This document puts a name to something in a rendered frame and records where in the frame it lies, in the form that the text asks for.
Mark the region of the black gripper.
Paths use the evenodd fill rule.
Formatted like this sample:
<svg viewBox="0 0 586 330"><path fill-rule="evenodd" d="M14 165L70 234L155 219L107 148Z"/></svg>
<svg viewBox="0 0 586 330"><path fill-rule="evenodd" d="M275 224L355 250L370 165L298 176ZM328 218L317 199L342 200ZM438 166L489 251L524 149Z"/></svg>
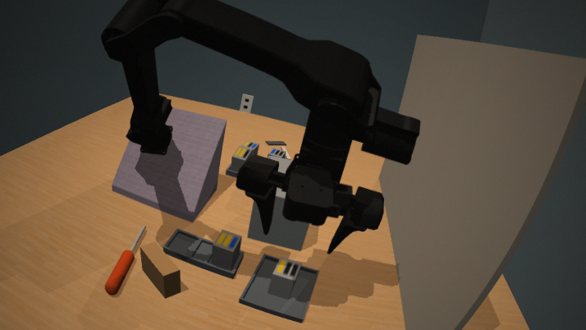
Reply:
<svg viewBox="0 0 586 330"><path fill-rule="evenodd" d="M316 167L323 167L325 161L335 168L335 181L340 182L348 149L332 149L309 140L305 135L300 147L300 154L307 155L306 163ZM279 162L259 155L250 157L237 173L236 186L245 191L245 195L252 198L259 208L263 234L267 235L272 224L272 211L277 188L282 188L285 173L278 172ZM384 198L382 193L358 186L355 195L352 195L350 206L341 220L339 227L332 238L327 254L352 232L378 229L382 221Z"/></svg>

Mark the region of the red screwdriver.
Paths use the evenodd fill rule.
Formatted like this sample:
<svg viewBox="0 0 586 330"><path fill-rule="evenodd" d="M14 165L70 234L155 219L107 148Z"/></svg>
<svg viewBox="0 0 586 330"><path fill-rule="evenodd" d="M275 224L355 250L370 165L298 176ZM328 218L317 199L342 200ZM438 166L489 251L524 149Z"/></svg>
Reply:
<svg viewBox="0 0 586 330"><path fill-rule="evenodd" d="M133 251L134 251L138 241L140 240L140 237L142 236L145 228L146 228L146 226L142 227L138 237L136 237L136 240L133 243L130 250L123 251L119 261L117 262L114 270L112 271L109 279L107 280L107 283L105 284L105 291L108 294L110 294L111 296L114 296L118 293L121 284L124 282L124 280L125 280L124 278L126 277L128 271L130 270L130 267L131 267L131 265L134 261L134 258L135 258Z"/></svg>

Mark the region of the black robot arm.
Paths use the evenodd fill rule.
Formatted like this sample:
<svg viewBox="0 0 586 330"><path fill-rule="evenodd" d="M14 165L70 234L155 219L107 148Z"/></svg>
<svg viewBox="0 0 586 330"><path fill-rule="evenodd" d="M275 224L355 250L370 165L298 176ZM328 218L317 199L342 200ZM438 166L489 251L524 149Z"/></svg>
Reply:
<svg viewBox="0 0 586 330"><path fill-rule="evenodd" d="M128 0L101 35L109 58L122 62L134 105L127 139L140 152L165 155L173 107L159 94L155 48L183 37L279 79L308 110L305 136L332 149L361 151L408 165L420 120L379 107L381 86L370 62L331 40L292 34L218 0ZM171 128L171 129L170 129ZM165 152L165 153L163 153ZM299 156L299 158L297 158ZM295 154L282 184L282 215L322 226L345 216L353 187L335 181L335 168Z"/></svg>

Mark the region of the brown rectangular block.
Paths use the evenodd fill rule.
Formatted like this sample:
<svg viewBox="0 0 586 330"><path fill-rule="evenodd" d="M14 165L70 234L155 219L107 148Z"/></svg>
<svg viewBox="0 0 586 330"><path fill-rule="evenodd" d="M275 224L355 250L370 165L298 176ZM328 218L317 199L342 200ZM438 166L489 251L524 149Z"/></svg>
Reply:
<svg viewBox="0 0 586 330"><path fill-rule="evenodd" d="M180 269L156 241L141 246L140 257L144 273L165 299L181 293Z"/></svg>

